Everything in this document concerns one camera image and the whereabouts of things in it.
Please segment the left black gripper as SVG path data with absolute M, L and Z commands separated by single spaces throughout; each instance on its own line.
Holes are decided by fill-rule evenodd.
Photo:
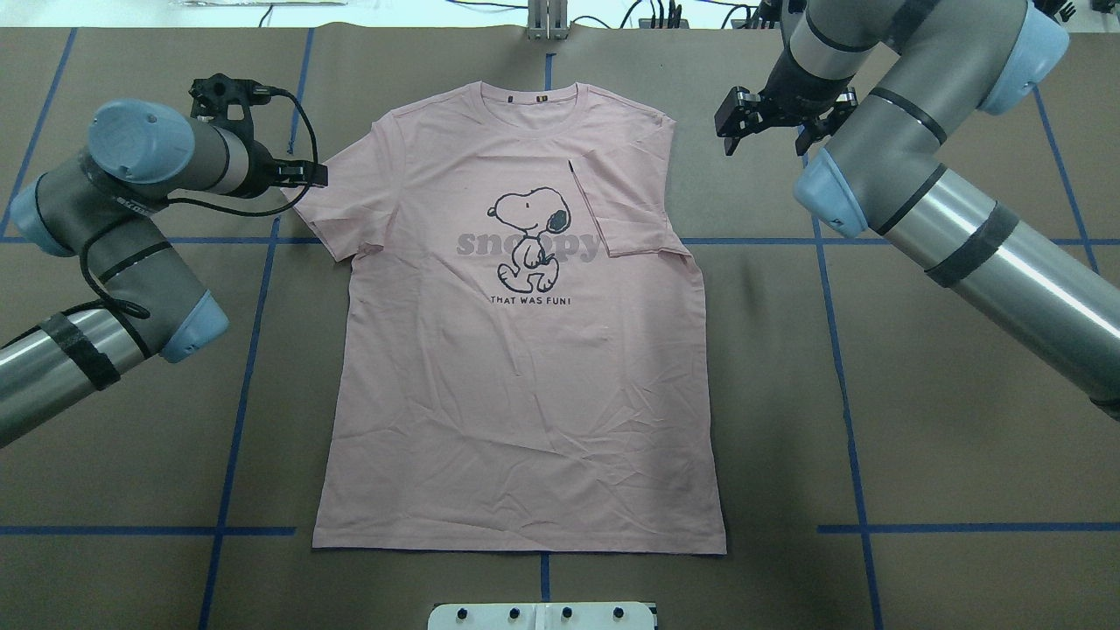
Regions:
M 271 187 L 328 187 L 328 169 L 324 164 L 304 159 L 276 159 L 264 154 L 255 160 L 255 195 Z

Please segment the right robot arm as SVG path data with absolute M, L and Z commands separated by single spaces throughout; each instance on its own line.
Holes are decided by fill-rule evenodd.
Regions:
M 1119 296 L 940 160 L 976 112 L 1002 115 L 1068 50 L 1032 1 L 763 1 L 780 58 L 759 92 L 734 87 L 716 135 L 797 128 L 793 195 L 840 235 L 871 230 L 1076 385 L 1119 407 Z

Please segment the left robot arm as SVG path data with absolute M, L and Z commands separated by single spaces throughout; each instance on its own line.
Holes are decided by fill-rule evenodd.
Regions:
M 87 143 L 10 203 L 17 230 L 46 254 L 75 256 L 95 294 L 3 346 L 3 445 L 115 385 L 152 356 L 177 363 L 220 339 L 228 316 L 156 226 L 178 189 L 255 197 L 324 187 L 312 160 L 277 160 L 216 115 L 137 99 L 100 106 Z

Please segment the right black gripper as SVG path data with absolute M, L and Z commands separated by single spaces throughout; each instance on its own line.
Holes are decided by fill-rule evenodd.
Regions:
M 748 89 L 735 85 L 717 108 L 713 127 L 717 138 L 724 139 L 727 157 L 732 156 L 741 139 L 753 133 L 777 127 L 799 128 L 794 147 L 796 155 L 803 157 L 813 143 L 836 135 L 857 106 L 857 95 L 848 89 L 825 108 L 824 115 L 800 115 L 788 113 L 769 96 L 753 94 Z

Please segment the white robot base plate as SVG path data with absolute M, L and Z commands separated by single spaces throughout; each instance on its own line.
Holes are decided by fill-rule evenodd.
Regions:
M 437 605 L 428 629 L 659 629 L 656 605 L 640 601 Z

